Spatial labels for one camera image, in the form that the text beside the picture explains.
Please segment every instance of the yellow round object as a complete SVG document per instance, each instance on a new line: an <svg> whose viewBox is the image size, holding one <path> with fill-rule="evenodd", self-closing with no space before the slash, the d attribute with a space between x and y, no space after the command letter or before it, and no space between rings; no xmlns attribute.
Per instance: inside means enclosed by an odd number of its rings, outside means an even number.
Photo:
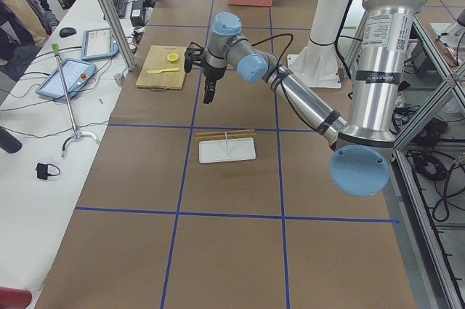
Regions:
<svg viewBox="0 0 465 309"><path fill-rule="evenodd" d="M177 53L170 53L166 56L166 59L171 63L176 62L179 59L179 55Z"/></svg>

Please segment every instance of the red cylinder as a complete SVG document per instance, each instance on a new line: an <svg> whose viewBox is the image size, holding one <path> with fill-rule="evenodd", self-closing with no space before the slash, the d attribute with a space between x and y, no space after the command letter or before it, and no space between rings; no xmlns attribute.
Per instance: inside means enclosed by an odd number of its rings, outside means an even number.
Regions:
<svg viewBox="0 0 465 309"><path fill-rule="evenodd" d="M29 291L0 287L0 309L25 309L31 300L32 294Z"/></svg>

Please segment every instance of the blue joint cap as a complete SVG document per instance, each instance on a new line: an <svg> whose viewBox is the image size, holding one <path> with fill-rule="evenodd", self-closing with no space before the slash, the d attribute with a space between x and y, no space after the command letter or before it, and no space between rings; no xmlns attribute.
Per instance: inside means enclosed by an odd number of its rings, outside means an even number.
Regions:
<svg viewBox="0 0 465 309"><path fill-rule="evenodd" d="M220 36L234 36L242 30L240 18L233 13L222 12L215 17L211 31Z"/></svg>
<svg viewBox="0 0 465 309"><path fill-rule="evenodd" d="M254 53L240 60L237 69L242 79L253 84L266 74L268 71L268 63L265 62L261 55Z"/></svg>
<svg viewBox="0 0 465 309"><path fill-rule="evenodd" d="M389 165L374 149L364 145L346 145L337 149L329 165L336 185L353 196L372 196L389 180Z"/></svg>

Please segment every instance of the tablet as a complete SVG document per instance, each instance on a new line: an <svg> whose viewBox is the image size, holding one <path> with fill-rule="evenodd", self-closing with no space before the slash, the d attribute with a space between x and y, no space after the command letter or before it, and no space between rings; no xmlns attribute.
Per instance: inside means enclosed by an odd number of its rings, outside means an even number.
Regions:
<svg viewBox="0 0 465 309"><path fill-rule="evenodd" d="M75 96L88 80L94 75L96 66L94 63L65 58L61 62L66 87L70 97ZM56 68L48 78L39 86L36 93L41 96L60 99L65 96L60 78L60 72Z"/></svg>
<svg viewBox="0 0 465 309"><path fill-rule="evenodd" d="M118 53L118 45L109 28L84 31L81 59L101 60Z"/></svg>

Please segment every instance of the green tip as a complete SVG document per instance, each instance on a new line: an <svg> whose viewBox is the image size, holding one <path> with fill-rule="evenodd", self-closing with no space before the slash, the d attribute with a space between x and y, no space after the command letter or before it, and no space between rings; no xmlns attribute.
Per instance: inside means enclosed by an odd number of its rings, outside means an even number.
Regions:
<svg viewBox="0 0 465 309"><path fill-rule="evenodd" d="M58 44L52 44L52 49L53 49L53 53L55 53L56 55L60 54L60 49L58 48Z"/></svg>

